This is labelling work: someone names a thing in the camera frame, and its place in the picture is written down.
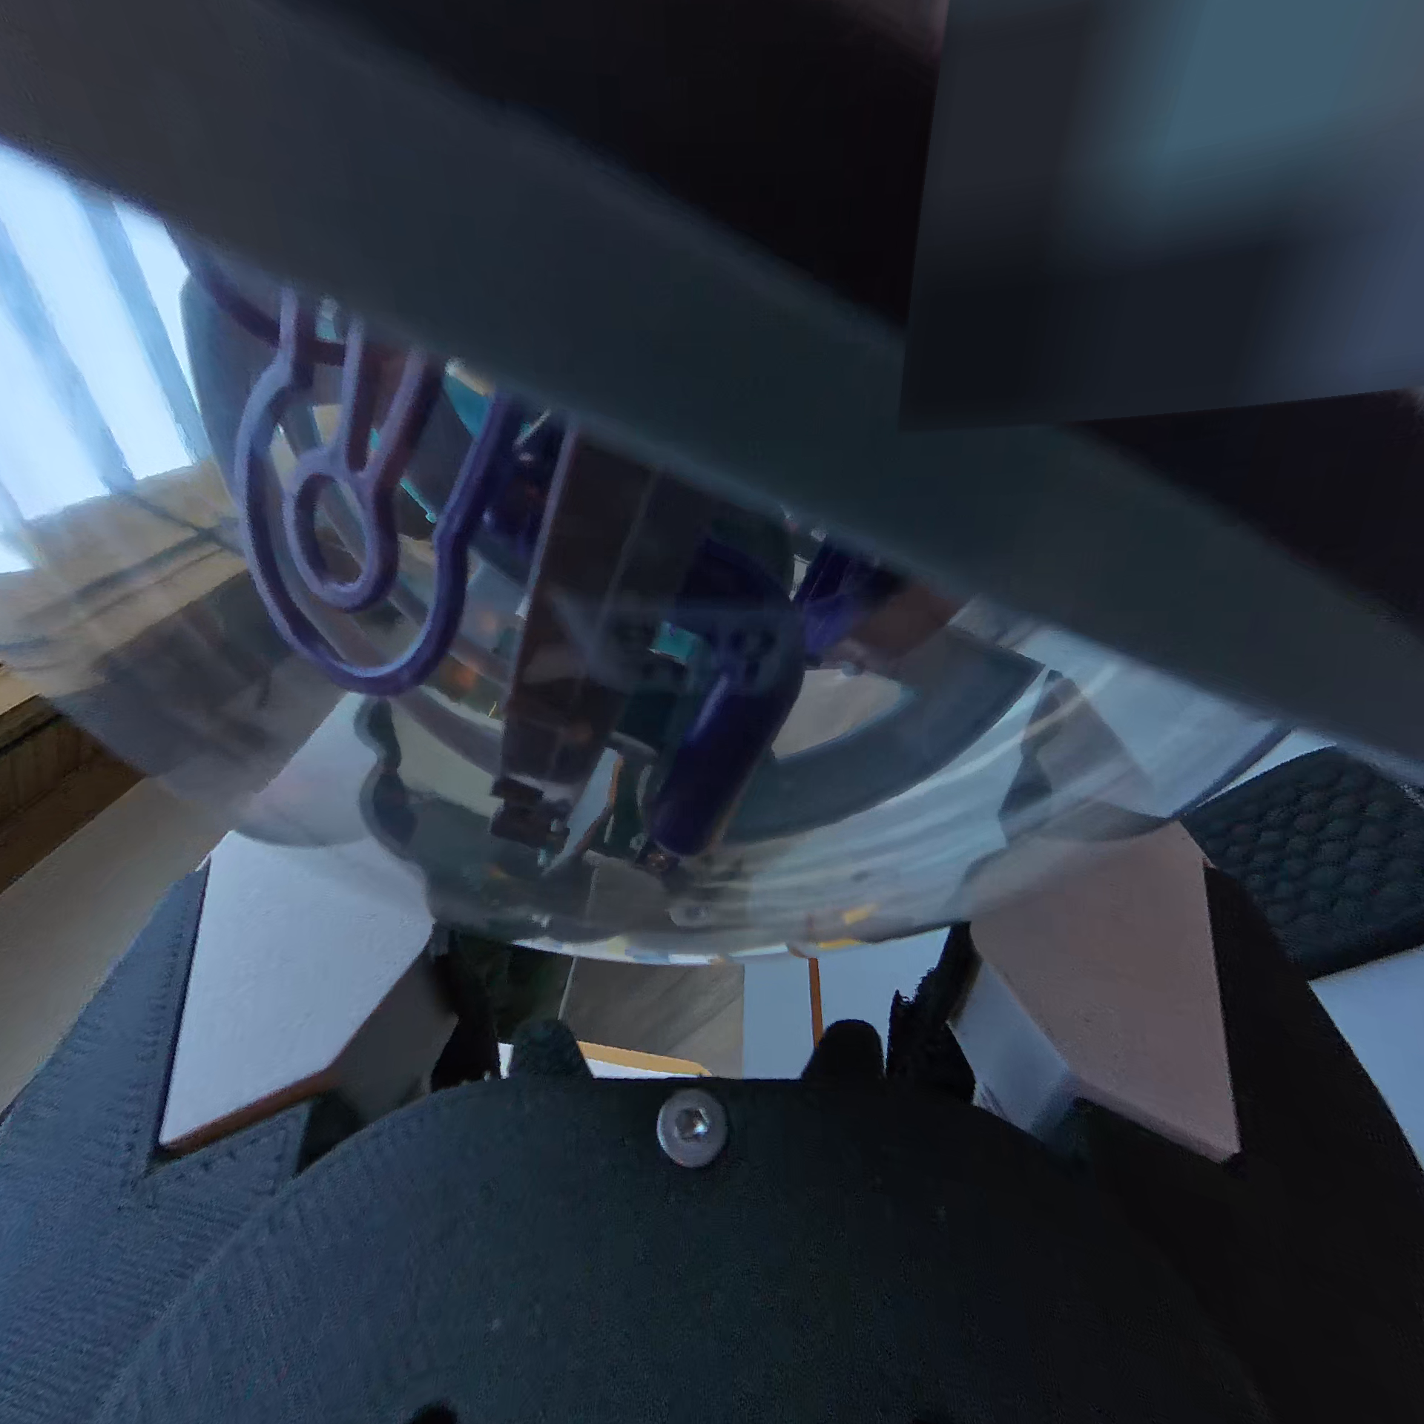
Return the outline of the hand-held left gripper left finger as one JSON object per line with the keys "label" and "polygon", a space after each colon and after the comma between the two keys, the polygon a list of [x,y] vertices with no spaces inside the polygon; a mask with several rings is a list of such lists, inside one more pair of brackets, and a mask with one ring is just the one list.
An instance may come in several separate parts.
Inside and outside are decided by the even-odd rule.
{"label": "hand-held left gripper left finger", "polygon": [[373,839],[227,834],[200,926],[157,1143],[196,1151],[334,1094],[369,1122],[430,1083],[457,1017],[422,883]]}

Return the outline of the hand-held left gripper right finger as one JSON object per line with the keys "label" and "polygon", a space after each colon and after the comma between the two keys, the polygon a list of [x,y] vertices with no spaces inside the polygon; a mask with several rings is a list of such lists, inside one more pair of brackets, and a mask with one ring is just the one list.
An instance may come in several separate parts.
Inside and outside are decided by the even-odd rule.
{"label": "hand-held left gripper right finger", "polygon": [[973,1104],[1047,1139],[1083,1100],[1212,1163],[1239,1148],[1205,899],[1185,829],[1154,831],[980,917],[951,1028]]}

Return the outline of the transparent maze ball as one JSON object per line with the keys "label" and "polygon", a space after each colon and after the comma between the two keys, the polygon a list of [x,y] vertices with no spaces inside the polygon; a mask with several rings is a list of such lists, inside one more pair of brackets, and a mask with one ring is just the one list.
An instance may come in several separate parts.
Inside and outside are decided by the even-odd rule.
{"label": "transparent maze ball", "polygon": [[8,141],[1,177],[3,660],[259,844],[698,965],[966,921],[1285,758]]}

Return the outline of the black honeycomb mat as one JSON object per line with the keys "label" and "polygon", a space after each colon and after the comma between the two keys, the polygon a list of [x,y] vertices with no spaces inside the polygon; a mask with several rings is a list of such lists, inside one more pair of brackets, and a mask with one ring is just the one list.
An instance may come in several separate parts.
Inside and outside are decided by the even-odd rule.
{"label": "black honeycomb mat", "polygon": [[1310,980],[1420,948],[1420,789],[1324,750],[1222,792],[1183,826]]}

